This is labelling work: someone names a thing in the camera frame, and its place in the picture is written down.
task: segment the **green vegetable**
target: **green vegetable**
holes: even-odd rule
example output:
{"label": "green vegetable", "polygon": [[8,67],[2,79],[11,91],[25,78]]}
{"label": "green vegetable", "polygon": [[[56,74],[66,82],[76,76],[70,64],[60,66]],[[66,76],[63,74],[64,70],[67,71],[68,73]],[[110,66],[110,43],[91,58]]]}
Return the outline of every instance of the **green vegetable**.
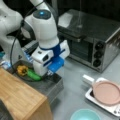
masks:
{"label": "green vegetable", "polygon": [[41,80],[41,77],[37,75],[33,70],[28,69],[27,75],[32,78],[33,80],[39,81]]}

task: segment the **pan handle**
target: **pan handle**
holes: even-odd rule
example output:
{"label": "pan handle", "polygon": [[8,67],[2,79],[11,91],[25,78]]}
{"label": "pan handle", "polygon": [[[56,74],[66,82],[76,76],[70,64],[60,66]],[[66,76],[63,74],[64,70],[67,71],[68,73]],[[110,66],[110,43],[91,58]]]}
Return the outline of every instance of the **pan handle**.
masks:
{"label": "pan handle", "polygon": [[88,76],[88,75],[83,75],[83,81],[85,82],[85,83],[87,83],[87,84],[89,84],[89,85],[93,85],[94,84],[94,82],[95,82],[95,79],[93,79],[92,77],[90,77],[90,76]]}

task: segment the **stainless steel oven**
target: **stainless steel oven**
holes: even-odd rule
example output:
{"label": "stainless steel oven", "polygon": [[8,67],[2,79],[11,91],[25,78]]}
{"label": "stainless steel oven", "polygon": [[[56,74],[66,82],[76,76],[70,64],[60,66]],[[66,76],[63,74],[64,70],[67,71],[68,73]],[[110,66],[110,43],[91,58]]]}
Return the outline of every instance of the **stainless steel oven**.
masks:
{"label": "stainless steel oven", "polygon": [[59,18],[59,36],[68,40],[70,57],[102,72],[120,52],[120,23],[69,10]]}

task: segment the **frying pan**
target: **frying pan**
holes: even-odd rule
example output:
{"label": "frying pan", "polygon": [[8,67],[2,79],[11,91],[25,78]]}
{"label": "frying pan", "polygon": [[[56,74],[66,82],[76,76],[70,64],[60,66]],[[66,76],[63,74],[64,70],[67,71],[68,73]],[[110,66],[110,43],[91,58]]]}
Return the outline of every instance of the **frying pan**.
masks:
{"label": "frying pan", "polygon": [[83,75],[84,82],[92,85],[95,99],[107,106],[113,106],[120,102],[120,88],[110,81],[94,82],[94,79]]}

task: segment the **white countertop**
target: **white countertop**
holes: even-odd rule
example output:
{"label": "white countertop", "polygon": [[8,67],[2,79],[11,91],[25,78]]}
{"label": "white countertop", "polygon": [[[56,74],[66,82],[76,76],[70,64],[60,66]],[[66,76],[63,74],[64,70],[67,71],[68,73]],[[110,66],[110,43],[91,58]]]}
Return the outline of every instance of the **white countertop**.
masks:
{"label": "white countertop", "polygon": [[85,98],[85,93],[90,86],[82,81],[82,76],[86,74],[95,79],[104,77],[120,84],[120,54],[103,73],[68,58],[65,66],[58,71],[58,74],[63,78],[64,90],[52,105],[54,120],[70,120],[75,111],[84,108],[96,111],[101,120],[119,120],[118,117],[113,116]]}

